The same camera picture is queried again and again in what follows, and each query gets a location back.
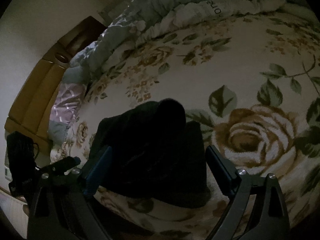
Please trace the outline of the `purple patterned pillow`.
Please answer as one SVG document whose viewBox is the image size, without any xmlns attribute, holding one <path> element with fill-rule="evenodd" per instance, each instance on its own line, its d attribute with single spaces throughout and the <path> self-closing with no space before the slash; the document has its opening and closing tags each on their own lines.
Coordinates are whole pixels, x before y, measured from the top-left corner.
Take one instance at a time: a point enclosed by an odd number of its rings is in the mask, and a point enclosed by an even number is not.
<svg viewBox="0 0 320 240">
<path fill-rule="evenodd" d="M 73 122 L 83 102 L 86 88 L 80 83 L 61 83 L 50 112 L 50 121 L 63 124 Z"/>
</svg>

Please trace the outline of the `floral cream bed blanket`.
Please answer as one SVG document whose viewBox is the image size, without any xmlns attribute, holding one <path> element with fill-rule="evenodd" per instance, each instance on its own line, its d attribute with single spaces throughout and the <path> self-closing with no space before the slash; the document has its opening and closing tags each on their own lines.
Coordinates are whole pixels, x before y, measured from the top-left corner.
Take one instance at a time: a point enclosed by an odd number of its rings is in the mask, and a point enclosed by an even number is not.
<svg viewBox="0 0 320 240">
<path fill-rule="evenodd" d="M 206 145 L 274 173 L 291 225 L 319 204 L 319 29 L 284 12 L 207 20 L 153 38 L 93 80 L 53 162 L 88 160 L 101 119 L 172 98 Z"/>
</svg>

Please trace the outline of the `wooden headboard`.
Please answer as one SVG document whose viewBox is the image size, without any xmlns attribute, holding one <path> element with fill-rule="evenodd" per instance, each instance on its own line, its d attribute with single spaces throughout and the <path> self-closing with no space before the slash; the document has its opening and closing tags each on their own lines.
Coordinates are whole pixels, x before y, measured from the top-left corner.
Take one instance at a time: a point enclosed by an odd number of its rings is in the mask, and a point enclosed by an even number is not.
<svg viewBox="0 0 320 240">
<path fill-rule="evenodd" d="M 71 55 L 56 43 L 31 71 L 9 111 L 5 123 L 8 133 L 18 131 L 49 151 L 52 143 L 47 135 L 50 111 Z"/>
</svg>

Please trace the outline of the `dark wooden nightstand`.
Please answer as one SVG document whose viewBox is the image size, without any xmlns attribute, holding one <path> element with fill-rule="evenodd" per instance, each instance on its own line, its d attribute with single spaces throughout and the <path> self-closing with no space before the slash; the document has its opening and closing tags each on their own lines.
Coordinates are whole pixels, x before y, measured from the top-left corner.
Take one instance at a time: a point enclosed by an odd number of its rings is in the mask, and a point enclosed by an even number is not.
<svg viewBox="0 0 320 240">
<path fill-rule="evenodd" d="M 104 32 L 106 26 L 89 16 L 58 40 L 67 53 L 74 56 Z"/>
</svg>

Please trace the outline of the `grey-green quilted duvet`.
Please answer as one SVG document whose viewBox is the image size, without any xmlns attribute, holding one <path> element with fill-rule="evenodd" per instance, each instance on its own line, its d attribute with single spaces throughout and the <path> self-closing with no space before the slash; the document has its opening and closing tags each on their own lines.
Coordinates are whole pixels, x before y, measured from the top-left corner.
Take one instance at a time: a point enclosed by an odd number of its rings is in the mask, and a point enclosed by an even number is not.
<svg viewBox="0 0 320 240">
<path fill-rule="evenodd" d="M 108 68 L 123 61 L 128 51 L 188 24 L 277 9 L 319 25 L 307 0 L 132 0 L 96 41 L 73 56 L 61 83 L 88 88 Z M 63 144 L 73 122 L 49 121 L 48 136 L 54 144 Z"/>
</svg>

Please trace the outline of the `black pants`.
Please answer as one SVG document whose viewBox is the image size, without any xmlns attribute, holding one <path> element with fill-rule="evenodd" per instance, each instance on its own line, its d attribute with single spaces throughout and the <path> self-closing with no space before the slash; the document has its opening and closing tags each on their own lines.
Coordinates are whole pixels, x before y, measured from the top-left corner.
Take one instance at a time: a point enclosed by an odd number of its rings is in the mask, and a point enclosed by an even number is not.
<svg viewBox="0 0 320 240">
<path fill-rule="evenodd" d="M 195 209 L 210 198 L 200 124 L 176 100 L 146 102 L 101 120 L 89 158 L 106 152 L 98 177 L 108 191 Z"/>
</svg>

